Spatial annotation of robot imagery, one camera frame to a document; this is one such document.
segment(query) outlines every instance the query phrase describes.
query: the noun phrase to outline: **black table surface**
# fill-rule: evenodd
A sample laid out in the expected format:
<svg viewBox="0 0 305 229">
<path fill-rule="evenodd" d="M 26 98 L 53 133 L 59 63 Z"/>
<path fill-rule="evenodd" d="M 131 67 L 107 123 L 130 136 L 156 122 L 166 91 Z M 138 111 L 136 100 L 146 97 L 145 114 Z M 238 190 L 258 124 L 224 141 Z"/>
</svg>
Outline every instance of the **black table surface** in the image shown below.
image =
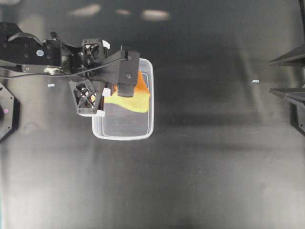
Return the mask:
<svg viewBox="0 0 305 229">
<path fill-rule="evenodd" d="M 305 136 L 268 92 L 304 84 L 268 66 L 304 42 L 297 0 L 14 0 L 0 18 L 137 47 L 155 84 L 151 137 L 116 142 L 76 115 L 66 81 L 6 81 L 21 116 L 0 144 L 4 229 L 305 227 Z"/>
</svg>

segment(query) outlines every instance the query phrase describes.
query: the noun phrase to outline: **plastic tub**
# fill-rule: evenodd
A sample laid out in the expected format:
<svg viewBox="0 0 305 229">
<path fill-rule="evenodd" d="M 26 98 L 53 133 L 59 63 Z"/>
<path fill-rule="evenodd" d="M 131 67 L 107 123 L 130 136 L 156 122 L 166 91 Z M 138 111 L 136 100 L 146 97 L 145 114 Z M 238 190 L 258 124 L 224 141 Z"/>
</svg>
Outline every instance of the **plastic tub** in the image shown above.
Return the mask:
<svg viewBox="0 0 305 229">
<path fill-rule="evenodd" d="M 101 139 L 130 141 L 148 138 L 153 133 L 153 67 L 140 59 L 139 70 L 151 94 L 146 113 L 129 111 L 116 104 L 104 104 L 105 116 L 92 117 L 93 134 Z"/>
</svg>

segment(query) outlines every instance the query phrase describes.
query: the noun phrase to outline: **black metal frame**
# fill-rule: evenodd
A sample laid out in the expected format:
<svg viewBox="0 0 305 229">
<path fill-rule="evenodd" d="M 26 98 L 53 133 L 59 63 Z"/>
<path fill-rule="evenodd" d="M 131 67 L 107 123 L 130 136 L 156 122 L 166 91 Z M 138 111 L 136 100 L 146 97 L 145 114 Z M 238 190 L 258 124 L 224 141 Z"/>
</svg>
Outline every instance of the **black metal frame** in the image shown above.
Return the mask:
<svg viewBox="0 0 305 229">
<path fill-rule="evenodd" d="M 0 142 L 18 128 L 20 102 L 0 83 Z"/>
</svg>

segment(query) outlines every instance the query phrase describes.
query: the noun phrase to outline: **orange cloth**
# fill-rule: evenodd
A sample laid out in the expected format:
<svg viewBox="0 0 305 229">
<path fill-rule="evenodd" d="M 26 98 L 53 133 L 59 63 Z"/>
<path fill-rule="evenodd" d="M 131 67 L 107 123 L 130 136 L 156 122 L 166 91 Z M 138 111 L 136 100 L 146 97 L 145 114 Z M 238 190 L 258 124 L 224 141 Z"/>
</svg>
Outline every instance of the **orange cloth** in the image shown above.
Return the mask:
<svg viewBox="0 0 305 229">
<path fill-rule="evenodd" d="M 151 96 L 146 83 L 143 79 L 142 72 L 138 74 L 138 84 L 134 87 L 132 98 L 118 96 L 118 87 L 114 86 L 115 93 L 110 97 L 105 97 L 104 102 L 108 104 L 117 104 L 130 111 L 146 113 L 149 109 L 149 98 Z"/>
</svg>

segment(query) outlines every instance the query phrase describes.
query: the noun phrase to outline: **cable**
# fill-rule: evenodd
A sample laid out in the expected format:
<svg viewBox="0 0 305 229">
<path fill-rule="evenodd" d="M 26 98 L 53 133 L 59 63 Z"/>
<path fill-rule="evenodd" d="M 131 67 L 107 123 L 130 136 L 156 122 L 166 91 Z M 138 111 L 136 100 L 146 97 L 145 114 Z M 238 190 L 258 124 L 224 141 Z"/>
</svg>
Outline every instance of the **cable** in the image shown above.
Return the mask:
<svg viewBox="0 0 305 229">
<path fill-rule="evenodd" d="M 114 61 L 111 61 L 109 63 L 106 63 L 106 64 L 103 64 L 101 66 L 97 66 L 95 68 L 90 68 L 90 69 L 87 69 L 87 70 L 83 70 L 83 71 L 80 71 L 78 73 L 73 73 L 73 74 L 61 74 L 61 75 L 49 75 L 49 74 L 41 74 L 41 73 L 30 73 L 30 74 L 23 74 L 23 75 L 15 75 L 15 76 L 2 76 L 0 75 L 0 78 L 1 79 L 5 79 L 5 80 L 9 80 L 9 79 L 16 79 L 16 78 L 22 78 L 22 77 L 28 77 L 28 76 L 35 76 L 35 75 L 38 75 L 38 76 L 46 76 L 46 77 L 52 77 L 52 78 L 62 78 L 62 77 L 71 77 L 71 76 L 75 76 L 75 75 L 79 75 L 79 74 L 83 74 L 83 73 L 87 73 L 87 72 L 91 72 L 91 71 L 94 71 L 94 70 L 98 70 L 100 68 L 103 68 L 103 67 L 107 67 L 111 64 L 114 64 L 116 62 L 119 62 L 119 61 L 126 61 L 126 58 L 119 58 L 117 60 L 114 60 Z"/>
<path fill-rule="evenodd" d="M 301 8 L 301 15 L 302 15 L 302 22 L 303 22 L 303 33 L 305 39 L 305 8 L 304 8 L 304 0 L 299 0 L 300 8 Z"/>
</svg>

